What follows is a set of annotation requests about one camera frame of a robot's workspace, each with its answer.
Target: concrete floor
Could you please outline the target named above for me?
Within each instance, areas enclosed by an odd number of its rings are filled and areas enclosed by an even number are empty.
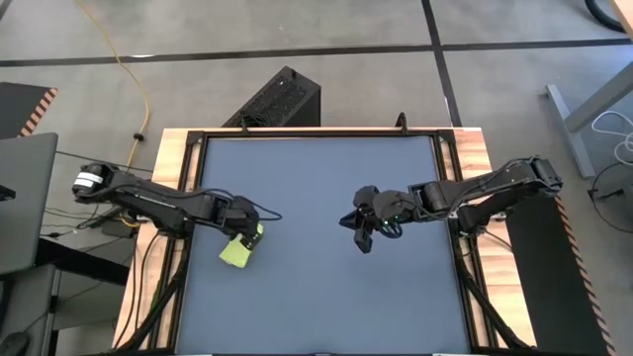
[[[350,45],[429,45],[418,0],[86,0],[124,55]],[[623,39],[598,25],[582,0],[431,0],[444,44]],[[0,60],[108,56],[109,49],[74,2],[14,0],[0,20]],[[559,85],[571,108],[633,59],[633,47],[507,49],[445,53],[464,126],[481,127],[493,166],[541,154],[565,181],[566,202],[585,263],[620,354],[633,354],[633,236],[609,228],[593,211],[573,157],[549,112],[546,84]],[[164,128],[223,124],[283,65],[322,86],[324,126],[391,126],[404,111],[416,126],[450,126],[432,52],[219,59],[131,65],[149,93],[152,117],[135,165],[151,168]],[[59,94],[36,133],[59,134],[59,149],[124,163],[143,115],[134,83],[115,64],[0,67],[0,81],[51,86]],[[614,108],[633,115],[633,100]],[[611,124],[626,133],[630,128]],[[596,169],[612,161],[615,141],[586,140]],[[58,156],[48,204],[72,202],[81,160]],[[615,180],[628,172],[615,172]],[[629,221],[617,198],[607,214]],[[68,223],[46,217],[47,223]],[[65,236],[86,247],[109,240],[95,231]],[[122,261],[123,241],[100,252]],[[67,278],[63,295],[91,281]],[[102,286],[82,305],[108,302],[101,319],[117,317],[122,289]],[[111,343],[110,320],[60,334],[58,354],[100,352]]]

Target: yellow-green sponge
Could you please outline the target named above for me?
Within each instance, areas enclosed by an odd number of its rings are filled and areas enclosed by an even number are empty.
[[[257,236],[256,240],[259,240],[264,235],[264,226],[259,224],[257,226]],[[241,243],[244,235],[239,234],[233,240],[231,240],[225,249],[220,254],[220,258],[222,261],[228,263],[229,265],[233,265],[238,268],[244,268],[246,263],[248,262],[248,257],[252,253],[252,250],[246,248],[243,243]]]

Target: sponge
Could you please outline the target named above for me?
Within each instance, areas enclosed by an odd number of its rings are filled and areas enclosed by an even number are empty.
[[[220,258],[229,265],[244,268],[248,262],[248,257],[250,257],[250,254],[253,252],[253,248],[257,242],[259,242],[263,234],[264,226],[262,224],[257,226],[257,234],[253,236],[251,241],[245,240],[245,236],[239,234],[228,243],[220,254]]]

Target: yellow cable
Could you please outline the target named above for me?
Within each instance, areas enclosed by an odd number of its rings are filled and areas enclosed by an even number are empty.
[[[101,35],[103,35],[104,40],[106,40],[106,43],[108,44],[108,46],[112,50],[112,54],[115,56],[115,59],[117,60],[117,63],[135,81],[136,86],[138,87],[138,91],[140,92],[140,95],[142,96],[142,99],[145,102],[145,118],[142,121],[142,125],[140,126],[140,130],[138,131],[139,134],[142,134],[145,131],[145,129],[147,127],[147,124],[149,123],[149,98],[147,97],[147,93],[145,92],[145,89],[142,87],[142,84],[140,84],[140,82],[138,81],[136,76],[132,73],[132,71],[125,64],[123,64],[121,62],[121,59],[119,58],[119,54],[117,53],[117,50],[115,49],[114,45],[112,44],[112,41],[110,41],[110,36],[108,35],[108,32],[106,31],[106,29],[103,28],[103,26],[101,26],[99,21],[97,21],[97,19],[95,19],[95,17],[92,16],[90,11],[84,5],[83,0],[75,0],[75,1],[77,2],[77,5],[79,5],[79,7],[81,7],[81,10],[83,10],[83,12],[86,14],[86,16],[88,16],[90,18],[90,20],[92,20],[92,22],[95,24],[95,26],[99,29],[99,31],[101,31]],[[138,138],[135,138],[135,143],[132,145],[132,150],[130,151],[130,155],[128,156],[128,163],[126,164],[126,166],[128,166],[128,168],[126,168],[126,171],[130,170],[129,167],[132,165],[132,160],[134,159],[137,145],[138,145]]]
[[[119,218],[121,218],[121,223],[130,228],[137,228],[140,226],[140,223],[128,222],[126,218],[123,217],[123,213],[119,214]]]

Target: metal table leg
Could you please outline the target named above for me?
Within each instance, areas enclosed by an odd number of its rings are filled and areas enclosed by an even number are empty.
[[[626,94],[633,91],[633,62],[606,82],[572,113],[565,105],[563,97],[555,85],[547,85],[546,88],[554,105],[554,112],[558,114],[557,121],[561,123],[561,129],[572,148],[581,175],[583,178],[592,177],[595,173],[585,144],[581,139],[580,130]]]

